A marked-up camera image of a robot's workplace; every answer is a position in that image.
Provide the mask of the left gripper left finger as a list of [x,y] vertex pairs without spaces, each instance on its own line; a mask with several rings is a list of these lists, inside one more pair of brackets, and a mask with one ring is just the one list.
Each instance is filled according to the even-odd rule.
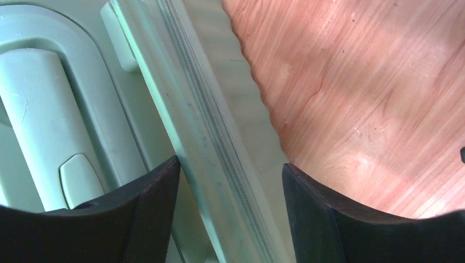
[[70,210],[1,207],[1,262],[165,262],[180,169],[173,156]]

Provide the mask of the green suitcase blue lining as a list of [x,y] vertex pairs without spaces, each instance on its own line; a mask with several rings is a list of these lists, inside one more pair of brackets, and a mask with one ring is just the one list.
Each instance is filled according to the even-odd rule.
[[1,1],[1,207],[74,209],[173,156],[165,262],[295,262],[287,157],[221,1]]

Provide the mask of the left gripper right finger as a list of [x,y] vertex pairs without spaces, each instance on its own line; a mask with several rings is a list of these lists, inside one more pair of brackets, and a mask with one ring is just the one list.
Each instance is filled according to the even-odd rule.
[[363,205],[291,163],[282,184],[298,262],[464,262],[464,211],[409,219]]

